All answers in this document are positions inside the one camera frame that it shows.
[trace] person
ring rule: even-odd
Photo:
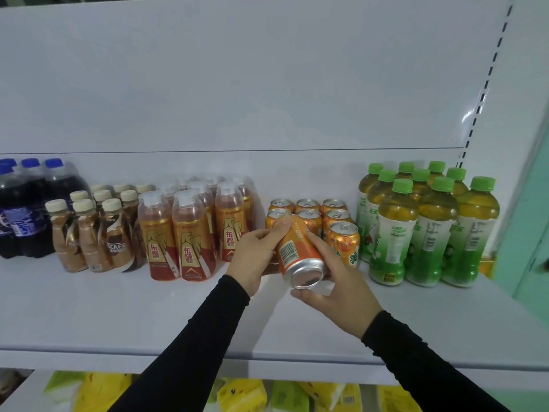
[[[242,236],[223,275],[183,331],[123,393],[109,412],[202,412],[230,340],[277,243],[290,224]],[[319,310],[381,357],[424,412],[507,410],[436,355],[408,326],[383,310],[358,270],[309,233],[334,282],[329,296],[310,290],[291,294]]]

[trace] barcode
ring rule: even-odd
[[[282,257],[282,264],[284,264],[284,268],[287,268],[290,263],[293,263],[299,259],[298,251],[292,240],[280,247],[280,257]]]
[[[404,243],[402,242],[399,242],[399,243],[389,242],[385,261],[391,264],[400,263],[400,255],[402,254],[403,245]]]
[[[469,240],[467,241],[467,245],[465,246],[465,251],[477,250],[479,242],[480,242],[480,237],[478,235],[470,236]]]
[[[425,243],[423,243],[423,250],[433,251],[435,248],[436,237],[434,235],[426,235]]]

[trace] green bottle cap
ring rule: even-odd
[[[413,182],[409,179],[395,179],[393,182],[393,191],[400,194],[409,194],[412,192]]]
[[[457,181],[463,181],[463,179],[465,179],[465,173],[467,173],[465,169],[460,167],[450,167],[448,172],[446,172],[446,176]]]
[[[382,182],[392,182],[395,180],[396,173],[392,169],[381,169],[379,171],[379,180]]]
[[[370,163],[368,165],[368,173],[370,175],[379,175],[379,171],[383,169],[383,165],[381,163]]]
[[[430,172],[442,173],[444,172],[445,167],[446,167],[446,164],[444,162],[441,162],[440,160],[431,160],[429,162]]]
[[[414,164],[413,162],[401,162],[399,163],[400,173],[412,173]]]
[[[455,179],[446,176],[437,176],[433,181],[433,186],[431,186],[431,188],[434,191],[452,192],[454,182],[456,182]]]
[[[475,176],[471,181],[471,189],[481,192],[491,192],[496,185],[496,179],[487,176]]]
[[[412,180],[416,182],[427,182],[429,180],[429,169],[414,169],[412,172]]]

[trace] black sleeve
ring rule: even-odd
[[[232,277],[223,276],[183,331],[109,412],[202,412],[249,302],[242,286]]]
[[[440,410],[508,411],[480,387],[427,347],[408,325],[380,312],[362,337],[381,357],[423,412]]]

